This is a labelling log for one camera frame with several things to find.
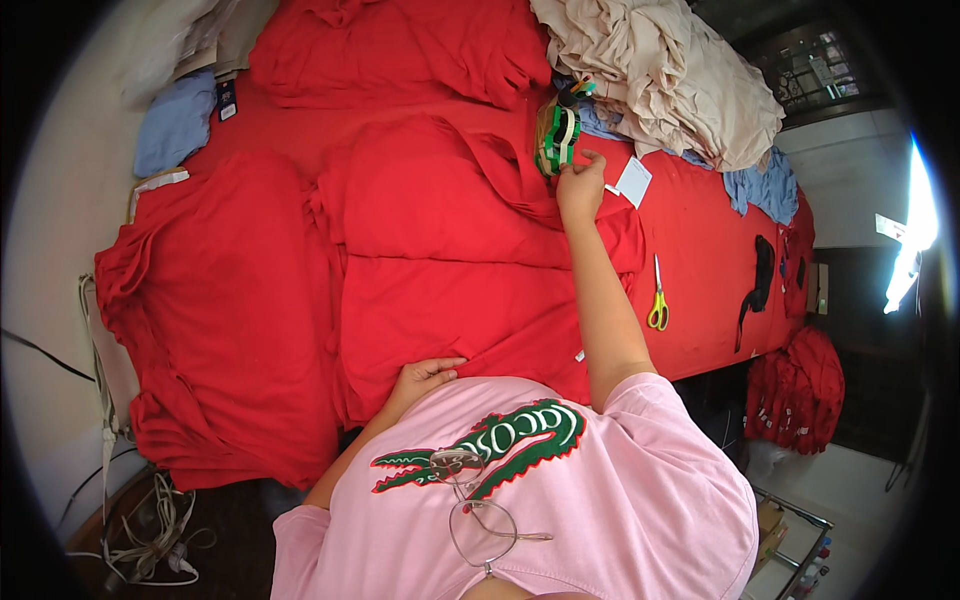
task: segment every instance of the plastic bag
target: plastic bag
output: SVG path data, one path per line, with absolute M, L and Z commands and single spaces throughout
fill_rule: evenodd
M 162 0 L 144 19 L 122 75 L 127 108 L 146 107 L 184 59 L 213 46 L 239 0 Z
M 750 453 L 750 463 L 747 465 L 746 476 L 750 481 L 765 479 L 773 474 L 776 465 L 800 456 L 795 450 L 778 446 L 768 440 L 750 440 L 747 451 Z

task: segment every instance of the eyeglasses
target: eyeglasses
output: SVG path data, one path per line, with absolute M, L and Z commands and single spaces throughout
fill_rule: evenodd
M 470 450 L 447 448 L 430 455 L 433 476 L 452 486 L 457 498 L 449 517 L 453 545 L 467 564 L 483 567 L 490 578 L 493 562 L 513 550 L 517 540 L 550 541 L 553 536 L 518 533 L 507 509 L 490 500 L 469 499 L 482 481 L 483 469 L 483 458 Z

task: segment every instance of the pink t-shirt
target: pink t-shirt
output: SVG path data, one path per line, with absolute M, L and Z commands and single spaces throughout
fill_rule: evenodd
M 442 386 L 360 450 L 330 510 L 274 523 L 272 598 L 456 600 L 484 577 L 450 539 L 456 498 L 433 450 L 483 456 L 474 497 L 507 509 L 519 540 L 496 577 L 541 594 L 736 598 L 756 557 L 747 480 L 690 420 L 670 383 L 629 377 L 604 415 L 539 383 L 470 377 Z

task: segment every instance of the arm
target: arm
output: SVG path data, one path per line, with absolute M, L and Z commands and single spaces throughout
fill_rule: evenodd
M 639 372 L 657 372 L 650 362 L 643 330 L 613 270 L 594 219 L 603 200 L 607 161 L 586 150 L 589 166 L 565 164 L 557 184 L 557 204 L 570 246 L 580 335 L 587 357 L 590 403 L 603 413 L 607 396 Z
M 317 480 L 313 490 L 303 500 L 303 504 L 312 504 L 322 509 L 330 508 L 330 496 L 337 482 L 347 471 L 353 458 L 367 442 L 390 429 L 400 420 L 403 413 L 427 392 L 439 388 L 447 381 L 457 378 L 457 372 L 451 368 L 463 365 L 466 358 L 431 358 L 418 363 L 405 365 L 396 380 L 394 390 L 380 412 L 370 419 L 357 439 L 344 453 L 333 461 L 333 465 Z

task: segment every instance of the black fabric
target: black fabric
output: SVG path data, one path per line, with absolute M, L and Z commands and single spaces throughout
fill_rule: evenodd
M 770 284 L 774 280 L 774 263 L 777 259 L 774 247 L 762 235 L 754 240 L 756 246 L 756 279 L 754 289 L 747 294 L 740 304 L 740 320 L 736 323 L 736 348 L 733 353 L 740 351 L 740 338 L 743 337 L 743 318 L 747 316 L 747 309 L 758 313 L 766 308 L 770 298 Z
M 804 287 L 804 275 L 806 275 L 806 261 L 801 256 L 800 266 L 797 268 L 797 287 Z

